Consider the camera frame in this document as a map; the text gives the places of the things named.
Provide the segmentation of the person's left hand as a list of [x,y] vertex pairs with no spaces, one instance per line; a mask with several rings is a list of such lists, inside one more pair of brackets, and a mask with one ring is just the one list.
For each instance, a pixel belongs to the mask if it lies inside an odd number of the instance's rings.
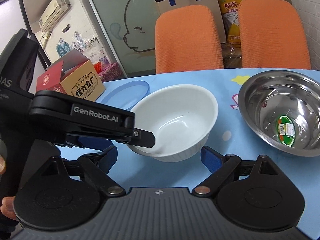
[[[0,157],[0,173],[3,175],[6,171],[6,162],[4,158]],[[14,213],[14,200],[15,197],[4,197],[1,203],[1,213],[5,217],[17,220],[16,214]]]

